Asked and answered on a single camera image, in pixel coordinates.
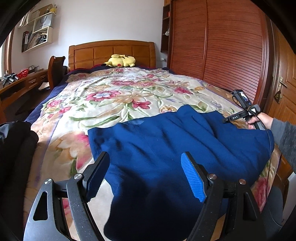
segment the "bed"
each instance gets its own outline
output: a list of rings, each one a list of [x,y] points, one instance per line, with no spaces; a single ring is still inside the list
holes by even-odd
[[[141,67],[100,66],[115,53],[134,56],[136,66]],[[38,134],[39,142],[25,194],[24,222],[46,178],[66,180],[94,162],[88,129],[174,112],[185,104],[201,113],[217,110],[225,117],[241,110],[227,91],[200,79],[174,75],[166,68],[155,69],[155,63],[152,42],[110,40],[70,46],[71,72],[27,119],[33,123],[31,129]],[[238,128],[247,128],[242,120],[234,124]],[[252,186],[260,210],[266,201],[266,188],[270,189],[274,180],[279,157],[276,147],[271,161]],[[97,196],[89,203],[101,232],[109,217],[112,198],[110,185],[103,181]],[[79,240],[67,199],[63,203],[71,235]]]

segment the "red basket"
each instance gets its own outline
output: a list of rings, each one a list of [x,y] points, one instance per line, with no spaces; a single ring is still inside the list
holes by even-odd
[[[24,69],[22,72],[17,74],[17,77],[19,79],[25,78],[25,77],[27,77],[28,73],[29,73],[29,69]]]

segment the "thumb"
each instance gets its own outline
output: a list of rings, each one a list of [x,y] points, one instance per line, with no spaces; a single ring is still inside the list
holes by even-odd
[[[247,124],[253,124],[255,122],[259,121],[256,116],[253,116],[251,119],[249,119],[246,123]]]

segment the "yellow plush toy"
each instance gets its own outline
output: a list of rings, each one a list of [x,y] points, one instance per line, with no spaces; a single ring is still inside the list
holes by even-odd
[[[102,64],[102,66],[110,66],[110,67],[134,67],[136,59],[132,56],[125,56],[119,54],[111,55],[111,58],[108,62]]]

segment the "floral blanket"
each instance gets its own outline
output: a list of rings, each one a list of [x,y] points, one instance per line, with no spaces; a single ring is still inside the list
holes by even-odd
[[[201,113],[217,110],[225,117],[241,111],[228,92],[202,80],[174,75],[163,69],[112,68],[90,74],[73,74],[67,82],[60,94],[43,105],[40,117],[32,125],[39,142],[25,194],[24,221],[46,178],[66,180],[83,172],[87,165],[94,162],[88,129],[106,128],[118,122],[176,111],[185,104]],[[235,121],[235,125],[246,128],[242,120]],[[271,165],[269,189],[278,167],[279,155],[279,150],[275,148],[271,162],[267,163],[252,186],[260,210],[266,201],[268,167]],[[89,203],[102,234],[112,198],[110,185],[103,181],[97,196]],[[78,240],[67,199],[63,203],[70,232]]]

